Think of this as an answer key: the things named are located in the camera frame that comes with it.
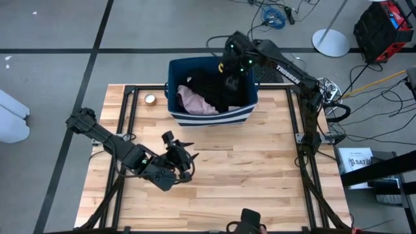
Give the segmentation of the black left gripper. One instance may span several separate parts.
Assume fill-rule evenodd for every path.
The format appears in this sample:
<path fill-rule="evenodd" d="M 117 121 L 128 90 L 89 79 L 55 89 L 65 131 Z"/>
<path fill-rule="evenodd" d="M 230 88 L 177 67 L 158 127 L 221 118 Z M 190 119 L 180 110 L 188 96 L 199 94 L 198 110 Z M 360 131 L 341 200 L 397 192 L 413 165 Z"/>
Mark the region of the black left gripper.
<path fill-rule="evenodd" d="M 162 140 L 168 147 L 166 148 L 166 160 L 179 171 L 177 183 L 188 183 L 192 180 L 195 173 L 195 158 L 200 154 L 191 155 L 185 148 L 191 146 L 193 142 L 181 142 L 174 139 L 173 132 L 167 131 L 162 134 Z"/>

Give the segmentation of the small black garment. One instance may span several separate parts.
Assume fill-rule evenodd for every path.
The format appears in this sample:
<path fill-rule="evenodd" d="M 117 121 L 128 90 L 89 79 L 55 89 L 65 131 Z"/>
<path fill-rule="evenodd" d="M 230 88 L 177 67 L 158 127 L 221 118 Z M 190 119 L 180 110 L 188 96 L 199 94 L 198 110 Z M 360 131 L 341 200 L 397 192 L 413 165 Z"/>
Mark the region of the small black garment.
<path fill-rule="evenodd" d="M 241 79 L 231 79 L 229 82 L 228 103 L 230 106 L 242 107 L 247 104 L 246 83 Z"/>

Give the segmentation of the large black hoodie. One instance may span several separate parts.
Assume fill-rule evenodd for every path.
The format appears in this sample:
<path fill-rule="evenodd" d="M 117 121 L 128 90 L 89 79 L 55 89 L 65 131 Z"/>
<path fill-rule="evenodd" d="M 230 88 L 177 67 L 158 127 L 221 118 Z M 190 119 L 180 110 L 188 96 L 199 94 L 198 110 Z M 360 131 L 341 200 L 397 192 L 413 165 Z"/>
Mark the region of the large black hoodie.
<path fill-rule="evenodd" d="M 226 79 L 219 73 L 210 73 L 205 69 L 196 68 L 187 73 L 185 86 L 201 96 L 219 113 L 227 112 L 235 106 L 226 88 Z"/>

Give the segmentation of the pink white checked shirt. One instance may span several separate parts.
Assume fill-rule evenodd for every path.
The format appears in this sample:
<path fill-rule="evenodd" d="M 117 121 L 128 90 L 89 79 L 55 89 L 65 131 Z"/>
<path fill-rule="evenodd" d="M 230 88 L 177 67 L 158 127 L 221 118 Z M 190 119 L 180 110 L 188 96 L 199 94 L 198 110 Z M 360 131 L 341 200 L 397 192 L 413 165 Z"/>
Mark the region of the pink white checked shirt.
<path fill-rule="evenodd" d="M 177 88 L 177 100 L 179 106 L 183 107 L 189 114 L 214 115 L 220 114 L 216 107 L 208 104 L 199 94 L 194 93 L 190 88 L 179 85 Z"/>

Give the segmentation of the black floor grate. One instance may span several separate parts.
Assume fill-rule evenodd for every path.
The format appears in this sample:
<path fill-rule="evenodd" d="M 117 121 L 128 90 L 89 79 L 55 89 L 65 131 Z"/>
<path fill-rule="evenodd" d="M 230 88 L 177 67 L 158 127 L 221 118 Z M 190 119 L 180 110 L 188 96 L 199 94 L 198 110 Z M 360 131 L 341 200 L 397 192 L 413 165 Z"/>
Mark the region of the black floor grate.
<path fill-rule="evenodd" d="M 282 76 L 274 68 L 256 65 L 253 67 L 253 72 L 256 82 L 283 83 Z"/>

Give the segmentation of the navy white striped fabric basket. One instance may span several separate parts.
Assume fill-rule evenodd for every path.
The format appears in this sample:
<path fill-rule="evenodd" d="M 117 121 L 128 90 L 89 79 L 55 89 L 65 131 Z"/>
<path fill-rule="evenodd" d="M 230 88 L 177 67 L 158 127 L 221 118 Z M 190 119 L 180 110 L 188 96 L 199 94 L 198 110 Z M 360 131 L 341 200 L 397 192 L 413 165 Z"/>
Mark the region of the navy white striped fabric basket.
<path fill-rule="evenodd" d="M 168 82 L 164 94 L 168 100 L 168 112 L 181 127 L 208 127 L 214 125 L 240 124 L 247 120 L 257 105 L 257 85 L 252 70 L 243 77 L 242 96 L 247 99 L 239 109 L 214 115 L 189 114 L 179 104 L 177 88 L 185 83 L 192 70 L 201 68 L 207 72 L 218 74 L 219 59 L 216 57 L 190 57 L 171 60 L 168 67 Z"/>

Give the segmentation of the white power strip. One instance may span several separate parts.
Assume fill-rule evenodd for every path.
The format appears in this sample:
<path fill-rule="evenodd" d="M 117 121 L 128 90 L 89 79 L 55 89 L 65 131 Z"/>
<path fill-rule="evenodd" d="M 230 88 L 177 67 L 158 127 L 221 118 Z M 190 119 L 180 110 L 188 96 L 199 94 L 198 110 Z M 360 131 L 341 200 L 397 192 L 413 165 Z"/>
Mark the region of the white power strip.
<path fill-rule="evenodd" d="M 317 80 L 320 83 L 320 91 L 323 95 L 325 103 L 330 103 L 336 100 L 343 93 L 339 86 L 328 78 L 321 77 Z"/>

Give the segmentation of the white floor lamp stand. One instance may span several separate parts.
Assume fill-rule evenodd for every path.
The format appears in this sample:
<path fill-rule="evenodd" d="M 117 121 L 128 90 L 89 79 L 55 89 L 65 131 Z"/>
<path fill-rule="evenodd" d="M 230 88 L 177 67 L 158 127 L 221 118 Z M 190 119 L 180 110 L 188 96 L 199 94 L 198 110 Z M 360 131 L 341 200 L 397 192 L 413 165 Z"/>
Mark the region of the white floor lamp stand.
<path fill-rule="evenodd" d="M 312 36 L 313 47 L 321 54 L 327 57 L 342 57 L 350 50 L 350 43 L 348 38 L 341 32 L 332 29 L 333 24 L 343 11 L 348 0 L 343 0 L 338 11 L 330 21 L 330 24 L 325 28 L 316 31 Z"/>

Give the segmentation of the yellow stick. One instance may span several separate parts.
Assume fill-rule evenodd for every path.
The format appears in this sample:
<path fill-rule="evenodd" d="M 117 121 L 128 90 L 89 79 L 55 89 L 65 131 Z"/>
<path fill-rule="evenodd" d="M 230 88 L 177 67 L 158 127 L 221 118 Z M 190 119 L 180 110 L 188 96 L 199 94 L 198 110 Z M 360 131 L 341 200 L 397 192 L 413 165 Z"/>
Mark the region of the yellow stick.
<path fill-rule="evenodd" d="M 344 98 L 348 98 L 349 96 L 351 96 L 352 94 L 356 94 L 356 93 L 359 93 L 359 92 L 361 92 L 361 91 L 363 91 L 363 90 L 366 90 L 366 89 L 368 89 L 368 88 L 370 88 L 370 87 L 372 87 L 372 86 L 376 86 L 376 85 L 378 85 L 378 84 L 381 84 L 381 83 L 384 83 L 384 82 L 386 82 L 386 81 L 389 81 L 389 80 L 391 80 L 391 79 L 393 79 L 393 78 L 395 78 L 395 77 L 398 77 L 399 75 L 404 75 L 405 74 L 405 70 L 402 70 L 402 71 L 399 71 L 399 72 L 397 72 L 397 73 L 394 73 L 394 74 L 392 74 L 392 75 L 390 75 L 390 76 L 388 76 L 388 77 L 385 77 L 385 78 L 383 78 L 383 79 L 380 79 L 380 80 L 378 80 L 378 81 L 375 81 L 375 82 L 373 82 L 373 83 L 369 83 L 369 84 L 366 84 L 365 86 L 362 86 L 362 87 L 360 87 L 360 88 L 357 88 L 357 89 L 355 89 L 355 90 L 353 90 L 353 91 L 351 91 L 351 92 L 348 92 L 348 93 L 346 93 L 346 94 L 343 94 L 342 96 L 341 96 L 341 98 L 342 99 L 344 99 Z"/>

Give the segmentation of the white printed box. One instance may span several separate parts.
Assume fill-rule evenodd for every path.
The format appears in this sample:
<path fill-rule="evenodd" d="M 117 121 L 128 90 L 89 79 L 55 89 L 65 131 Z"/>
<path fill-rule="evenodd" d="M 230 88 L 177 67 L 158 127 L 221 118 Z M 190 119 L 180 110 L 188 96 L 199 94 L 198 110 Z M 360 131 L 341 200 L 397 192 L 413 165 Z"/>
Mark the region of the white printed box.
<path fill-rule="evenodd" d="M 370 148 L 339 148 L 339 171 L 346 174 L 372 164 L 372 151 Z"/>

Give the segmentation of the red black tool case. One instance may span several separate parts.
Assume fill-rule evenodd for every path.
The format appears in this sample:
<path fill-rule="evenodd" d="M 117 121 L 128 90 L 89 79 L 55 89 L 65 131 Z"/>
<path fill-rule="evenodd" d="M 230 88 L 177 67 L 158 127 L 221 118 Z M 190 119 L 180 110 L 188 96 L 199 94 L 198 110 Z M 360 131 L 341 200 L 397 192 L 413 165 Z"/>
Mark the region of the red black tool case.
<path fill-rule="evenodd" d="M 413 38 L 413 25 L 395 0 L 373 1 L 354 25 L 366 63 L 385 63 Z"/>

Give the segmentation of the white rounded object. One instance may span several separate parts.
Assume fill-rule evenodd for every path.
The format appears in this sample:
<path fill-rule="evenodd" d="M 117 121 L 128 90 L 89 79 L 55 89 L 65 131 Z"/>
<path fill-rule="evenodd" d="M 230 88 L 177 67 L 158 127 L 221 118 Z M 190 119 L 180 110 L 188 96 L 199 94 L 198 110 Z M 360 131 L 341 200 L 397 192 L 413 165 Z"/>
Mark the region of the white rounded object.
<path fill-rule="evenodd" d="M 25 119 L 30 115 L 30 109 L 6 92 L 0 89 L 0 106 L 10 111 L 12 114 L 19 116 L 21 119 Z"/>
<path fill-rule="evenodd" d="M 0 106 L 0 142 L 13 144 L 25 140 L 30 134 L 26 121 Z"/>

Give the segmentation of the black side stand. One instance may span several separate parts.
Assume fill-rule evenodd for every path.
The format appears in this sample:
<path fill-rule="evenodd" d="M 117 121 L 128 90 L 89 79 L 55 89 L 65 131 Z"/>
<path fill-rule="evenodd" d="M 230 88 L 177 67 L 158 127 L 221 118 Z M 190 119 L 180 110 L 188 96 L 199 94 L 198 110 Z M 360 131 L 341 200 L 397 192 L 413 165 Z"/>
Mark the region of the black side stand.
<path fill-rule="evenodd" d="M 389 176 L 398 176 L 398 188 L 390 188 L 385 192 L 392 194 L 398 191 L 397 194 L 401 195 L 411 234 L 416 234 L 416 210 L 410 199 L 410 195 L 416 195 L 416 181 L 405 182 L 403 176 L 406 172 L 416 171 L 416 150 L 400 156 L 397 156 L 395 152 L 391 153 L 392 158 L 342 174 L 341 180 L 343 185 L 352 186 Z"/>

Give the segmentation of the grey box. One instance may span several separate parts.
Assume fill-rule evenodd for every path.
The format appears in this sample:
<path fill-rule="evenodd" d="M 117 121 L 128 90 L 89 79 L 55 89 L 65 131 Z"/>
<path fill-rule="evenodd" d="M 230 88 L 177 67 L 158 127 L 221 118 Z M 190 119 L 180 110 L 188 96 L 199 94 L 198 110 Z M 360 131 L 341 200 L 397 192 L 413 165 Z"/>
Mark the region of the grey box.
<path fill-rule="evenodd" d="M 407 81 L 406 86 L 416 92 L 416 66 L 406 69 Z"/>

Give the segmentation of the black aluminium table frame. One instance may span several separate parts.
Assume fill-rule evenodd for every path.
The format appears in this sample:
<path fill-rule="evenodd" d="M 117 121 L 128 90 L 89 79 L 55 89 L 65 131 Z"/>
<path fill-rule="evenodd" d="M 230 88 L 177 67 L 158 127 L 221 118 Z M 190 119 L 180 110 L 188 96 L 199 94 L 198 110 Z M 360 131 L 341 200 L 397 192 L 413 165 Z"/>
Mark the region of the black aluminium table frame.
<path fill-rule="evenodd" d="M 144 103 L 154 94 L 157 103 Z M 167 110 L 162 85 L 109 85 L 100 124 L 158 154 L 162 134 L 193 142 L 200 153 L 190 183 L 161 191 L 139 178 L 119 179 L 117 190 L 94 229 L 122 234 L 222 234 L 244 208 L 261 214 L 269 231 L 328 228 L 329 216 L 302 183 L 295 165 L 302 130 L 298 101 L 290 86 L 260 87 L 259 101 L 245 123 L 202 128 L 179 126 Z"/>

